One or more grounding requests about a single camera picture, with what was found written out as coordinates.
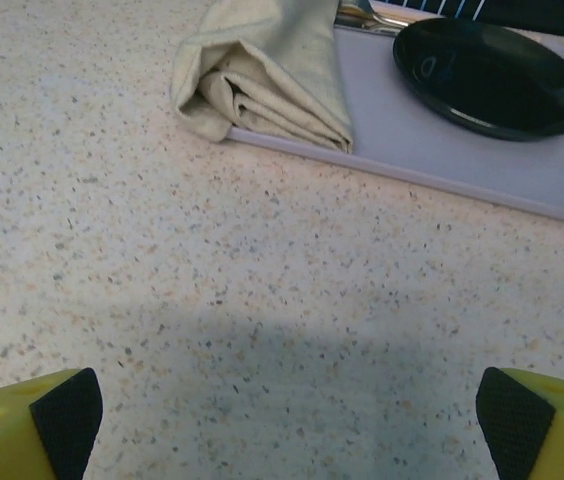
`tray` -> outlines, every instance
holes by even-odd
[[[465,130],[407,90],[392,38],[336,28],[335,42],[354,154],[239,128],[229,138],[564,220],[564,135],[517,143]]]

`folded napkin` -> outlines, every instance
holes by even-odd
[[[219,0],[176,53],[171,105],[214,142],[231,125],[351,152],[338,0]]]

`black rubber pad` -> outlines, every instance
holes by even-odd
[[[527,480],[555,408],[497,368],[487,368],[476,398],[478,422],[500,480]]]
[[[29,408],[57,480],[82,480],[102,421],[95,372],[81,370]]]

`table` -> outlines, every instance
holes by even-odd
[[[87,479],[494,479],[564,377],[564,223],[183,131],[210,0],[0,2],[0,386],[93,367]]]

